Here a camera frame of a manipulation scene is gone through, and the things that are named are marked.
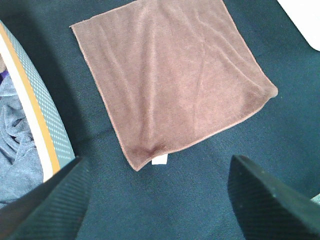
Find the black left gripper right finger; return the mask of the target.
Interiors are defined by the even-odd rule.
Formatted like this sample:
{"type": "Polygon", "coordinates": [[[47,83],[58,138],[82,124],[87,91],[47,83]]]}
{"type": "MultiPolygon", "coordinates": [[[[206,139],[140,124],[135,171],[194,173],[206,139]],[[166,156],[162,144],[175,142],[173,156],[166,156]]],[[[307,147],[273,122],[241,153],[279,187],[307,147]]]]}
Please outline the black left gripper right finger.
{"type": "Polygon", "coordinates": [[[228,197],[247,240],[318,240],[320,206],[243,155],[230,161],[228,197]]]}

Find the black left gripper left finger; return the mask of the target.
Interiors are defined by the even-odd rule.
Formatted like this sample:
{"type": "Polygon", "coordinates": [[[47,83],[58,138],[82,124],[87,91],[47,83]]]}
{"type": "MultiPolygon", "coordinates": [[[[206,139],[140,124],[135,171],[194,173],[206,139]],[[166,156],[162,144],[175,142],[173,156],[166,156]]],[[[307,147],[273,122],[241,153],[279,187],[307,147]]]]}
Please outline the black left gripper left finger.
{"type": "Polygon", "coordinates": [[[76,239],[91,189],[90,161],[76,157],[48,181],[0,210],[0,238],[76,239]]]}

